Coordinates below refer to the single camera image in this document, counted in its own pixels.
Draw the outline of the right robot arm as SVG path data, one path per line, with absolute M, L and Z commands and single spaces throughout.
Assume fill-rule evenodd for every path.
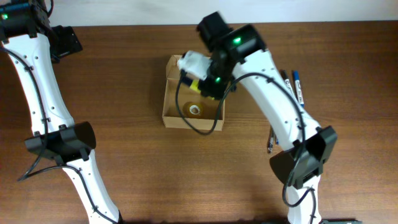
M 283 183 L 289 223 L 321 223 L 318 184 L 335 143 L 331 127 L 322 128 L 290 92 L 271 52 L 250 24 L 233 29 L 218 12 L 204 17 L 197 31 L 211 53 L 203 62 L 202 95 L 224 101 L 238 83 L 253 97 L 276 133 L 282 152 L 270 165 Z

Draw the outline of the yellow adhesive tape roll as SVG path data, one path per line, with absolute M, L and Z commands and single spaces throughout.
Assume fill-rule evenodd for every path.
M 202 119 L 205 114 L 205 106 L 200 102 L 189 101 L 183 106 L 183 115 L 187 118 Z

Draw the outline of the yellow highlighter with dark cap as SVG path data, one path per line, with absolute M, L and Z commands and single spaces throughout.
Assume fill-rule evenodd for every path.
M 198 93 L 200 96 L 204 97 L 204 98 L 209 98 L 210 100 L 215 100 L 214 97 L 212 96 L 208 96 L 205 95 L 200 89 L 199 89 L 199 80 L 195 80 L 195 79 L 191 79 L 188 77 L 183 77 L 180 81 L 179 81 L 179 88 L 183 85 L 185 85 L 188 89 Z

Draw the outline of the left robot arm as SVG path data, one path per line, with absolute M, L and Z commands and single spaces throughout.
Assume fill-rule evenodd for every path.
M 51 26 L 45 1 L 1 2 L 1 51 L 12 60 L 29 107 L 32 137 L 24 141 L 36 160 L 26 180 L 61 169 L 72 181 L 90 223 L 123 223 L 96 163 L 92 125 L 75 123 L 55 78 L 53 64 L 82 51 L 70 26 Z

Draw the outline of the brown cardboard box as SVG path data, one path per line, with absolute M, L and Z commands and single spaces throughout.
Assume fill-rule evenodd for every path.
M 162 119 L 166 128 L 188 129 L 186 119 L 196 129 L 209 131 L 214 123 L 219 101 L 205 98 L 196 89 L 197 81 L 192 77 L 177 89 L 180 70 L 177 62 L 180 55 L 172 55 L 165 68 L 166 84 Z M 184 119 L 177 111 L 180 109 Z

